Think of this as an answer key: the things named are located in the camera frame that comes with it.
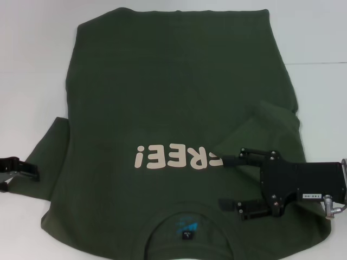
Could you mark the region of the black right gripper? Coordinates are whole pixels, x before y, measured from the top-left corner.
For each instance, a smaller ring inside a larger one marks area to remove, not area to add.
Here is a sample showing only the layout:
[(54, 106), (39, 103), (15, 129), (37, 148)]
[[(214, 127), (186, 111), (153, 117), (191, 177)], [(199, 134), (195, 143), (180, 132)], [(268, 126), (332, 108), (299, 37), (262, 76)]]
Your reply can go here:
[(344, 211), (344, 162), (289, 162), (279, 153), (241, 148), (238, 155), (222, 157), (224, 166), (261, 166), (264, 200), (219, 199), (222, 211), (235, 211), (241, 220), (280, 217), (291, 202), (323, 202), (325, 215)]

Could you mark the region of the dark green FREE t-shirt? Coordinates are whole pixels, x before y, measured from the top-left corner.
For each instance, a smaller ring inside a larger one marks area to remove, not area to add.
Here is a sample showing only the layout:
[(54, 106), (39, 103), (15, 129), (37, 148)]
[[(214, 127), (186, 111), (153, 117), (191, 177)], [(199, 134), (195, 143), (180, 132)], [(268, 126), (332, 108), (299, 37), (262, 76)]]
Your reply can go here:
[(136, 12), (78, 26), (56, 118), (28, 161), (50, 201), (41, 228), (111, 260), (279, 260), (324, 241), (322, 206), (242, 221), (259, 171), (222, 165), (241, 148), (305, 160), (298, 103), (267, 10)]

